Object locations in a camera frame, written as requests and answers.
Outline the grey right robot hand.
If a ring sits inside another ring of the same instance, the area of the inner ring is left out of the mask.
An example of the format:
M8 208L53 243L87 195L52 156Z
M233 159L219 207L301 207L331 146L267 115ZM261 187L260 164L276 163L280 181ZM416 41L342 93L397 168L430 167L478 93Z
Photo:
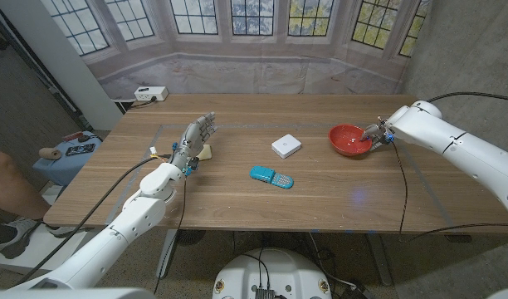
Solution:
M387 132L386 122L386 119L379 116L375 124L371 124L364 129L359 140L371 141L369 151L374 151L382 145L389 145L393 142L393 136Z

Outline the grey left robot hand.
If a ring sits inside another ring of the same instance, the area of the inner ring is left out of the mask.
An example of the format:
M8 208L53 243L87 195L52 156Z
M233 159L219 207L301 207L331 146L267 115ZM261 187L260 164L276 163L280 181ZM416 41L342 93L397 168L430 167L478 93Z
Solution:
M173 151L169 163L184 172L188 167L188 162L203 151L204 144L216 131L214 121L215 112L211 111L190 123L181 134L178 146Z

